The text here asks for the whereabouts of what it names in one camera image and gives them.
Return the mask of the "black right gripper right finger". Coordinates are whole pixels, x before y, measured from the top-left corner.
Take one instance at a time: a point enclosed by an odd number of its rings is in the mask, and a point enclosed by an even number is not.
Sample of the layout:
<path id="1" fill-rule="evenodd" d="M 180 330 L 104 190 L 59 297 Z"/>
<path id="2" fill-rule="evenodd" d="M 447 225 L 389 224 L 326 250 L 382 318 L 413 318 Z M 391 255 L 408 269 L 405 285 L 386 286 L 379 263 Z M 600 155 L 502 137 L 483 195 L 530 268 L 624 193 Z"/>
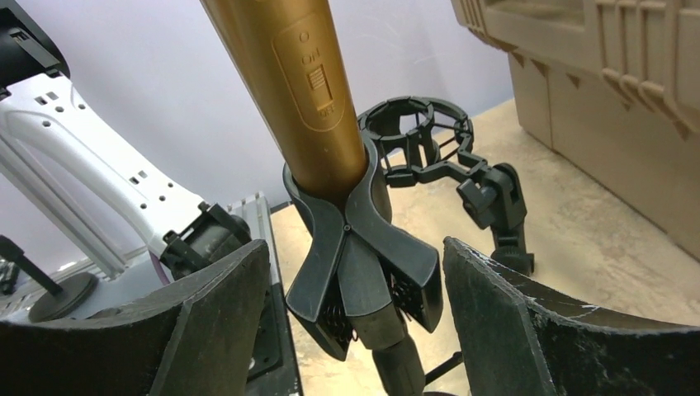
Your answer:
<path id="1" fill-rule="evenodd" d="M 698 394 L 698 327 L 575 299 L 457 238 L 443 244 L 474 395 Z"/>

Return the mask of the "black round base stand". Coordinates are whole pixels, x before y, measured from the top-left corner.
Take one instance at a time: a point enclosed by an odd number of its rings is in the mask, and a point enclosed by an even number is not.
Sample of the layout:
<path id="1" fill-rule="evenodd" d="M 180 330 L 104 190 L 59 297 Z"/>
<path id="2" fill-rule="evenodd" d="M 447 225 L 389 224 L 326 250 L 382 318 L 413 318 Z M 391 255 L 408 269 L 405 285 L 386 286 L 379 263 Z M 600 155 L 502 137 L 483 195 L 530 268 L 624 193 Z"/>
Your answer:
<path id="1" fill-rule="evenodd" d="M 28 318 L 31 323 L 67 317 L 87 301 L 99 283 L 98 278 L 89 272 L 75 274 L 61 282 L 54 281 L 29 260 L 18 245 L 4 235 L 1 236 L 1 258 L 16 264 L 45 289 L 45 293 L 29 310 Z"/>

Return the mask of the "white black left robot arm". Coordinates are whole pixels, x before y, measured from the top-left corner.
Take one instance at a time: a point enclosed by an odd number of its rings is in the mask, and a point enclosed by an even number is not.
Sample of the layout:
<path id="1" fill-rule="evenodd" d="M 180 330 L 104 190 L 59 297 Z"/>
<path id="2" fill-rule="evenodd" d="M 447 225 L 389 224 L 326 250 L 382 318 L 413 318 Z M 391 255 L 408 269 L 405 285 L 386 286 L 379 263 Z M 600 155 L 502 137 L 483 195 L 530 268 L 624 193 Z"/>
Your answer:
<path id="1" fill-rule="evenodd" d="M 249 243 L 240 217 L 177 184 L 83 100 L 55 43 L 14 1 L 1 4 L 1 140 L 56 161 L 108 204 L 175 279 Z"/>

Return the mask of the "black tripod shock mount stand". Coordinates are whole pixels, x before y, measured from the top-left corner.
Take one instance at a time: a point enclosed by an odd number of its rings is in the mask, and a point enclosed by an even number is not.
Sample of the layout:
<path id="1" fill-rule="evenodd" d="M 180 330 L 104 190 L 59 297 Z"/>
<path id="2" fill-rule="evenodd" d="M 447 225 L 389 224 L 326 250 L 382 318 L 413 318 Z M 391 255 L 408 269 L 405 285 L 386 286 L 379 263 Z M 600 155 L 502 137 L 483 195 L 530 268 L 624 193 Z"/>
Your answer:
<path id="1" fill-rule="evenodd" d="M 525 276 L 533 273 L 518 173 L 508 163 L 490 165 L 474 154 L 475 130 L 464 110 L 436 97 L 395 97 L 361 113 L 357 123 L 380 154 L 388 186 L 451 178 L 466 213 L 492 233 L 492 259 Z"/>

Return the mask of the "black round gold-mic stand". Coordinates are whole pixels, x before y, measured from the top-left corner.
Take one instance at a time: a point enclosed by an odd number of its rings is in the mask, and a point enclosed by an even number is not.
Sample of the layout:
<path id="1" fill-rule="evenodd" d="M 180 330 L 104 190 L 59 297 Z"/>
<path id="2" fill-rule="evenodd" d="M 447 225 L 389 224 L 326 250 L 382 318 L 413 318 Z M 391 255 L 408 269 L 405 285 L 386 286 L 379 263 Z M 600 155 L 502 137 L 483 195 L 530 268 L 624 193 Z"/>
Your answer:
<path id="1" fill-rule="evenodd" d="M 435 247 L 394 226 L 376 146 L 364 139 L 368 166 L 345 206 L 283 181 L 312 237 L 286 294 L 289 311 L 329 356 L 344 361 L 359 340 L 370 350 L 389 395 L 420 395 L 428 382 L 407 321 L 433 332 L 442 317 Z"/>

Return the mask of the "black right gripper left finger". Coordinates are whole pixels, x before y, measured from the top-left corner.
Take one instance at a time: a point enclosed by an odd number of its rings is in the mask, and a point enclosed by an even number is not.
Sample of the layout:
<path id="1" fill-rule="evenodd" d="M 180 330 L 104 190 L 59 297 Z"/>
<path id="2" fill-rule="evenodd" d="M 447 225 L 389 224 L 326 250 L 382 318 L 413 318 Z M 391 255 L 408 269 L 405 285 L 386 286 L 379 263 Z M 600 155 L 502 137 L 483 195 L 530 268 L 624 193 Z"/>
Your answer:
<path id="1" fill-rule="evenodd" d="M 2 322 L 4 395 L 242 395 L 270 275 L 262 239 L 91 318 Z"/>

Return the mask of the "gold microphone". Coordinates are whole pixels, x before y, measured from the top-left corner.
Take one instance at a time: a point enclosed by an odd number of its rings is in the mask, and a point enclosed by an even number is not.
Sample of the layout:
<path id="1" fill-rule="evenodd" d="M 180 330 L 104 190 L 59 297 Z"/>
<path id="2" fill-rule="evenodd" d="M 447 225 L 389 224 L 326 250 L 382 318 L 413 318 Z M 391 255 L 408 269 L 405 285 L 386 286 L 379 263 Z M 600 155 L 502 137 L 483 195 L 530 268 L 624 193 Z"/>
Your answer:
<path id="1" fill-rule="evenodd" d="M 204 1 L 296 185 L 344 205 L 367 155 L 327 1 Z"/>

